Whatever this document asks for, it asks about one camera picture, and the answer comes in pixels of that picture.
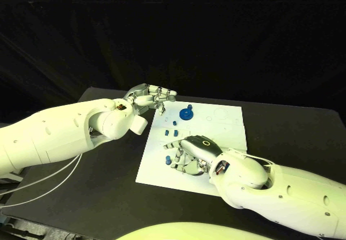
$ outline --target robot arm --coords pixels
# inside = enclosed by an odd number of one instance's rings
[[[121,138],[128,130],[140,135],[147,120],[139,115],[149,107],[163,114],[163,102],[175,101],[176,95],[166,88],[141,84],[124,98],[49,108],[0,128],[0,176],[28,166],[72,158]]]
[[[163,147],[177,148],[170,167],[195,176],[208,173],[234,208],[255,211],[309,235],[346,239],[346,185],[297,168],[261,165],[235,149],[222,152],[205,136],[189,136]]]

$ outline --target black background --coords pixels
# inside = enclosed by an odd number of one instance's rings
[[[329,108],[345,122],[342,2],[92,2],[0,4],[0,122],[77,102],[91,86],[141,83]]]

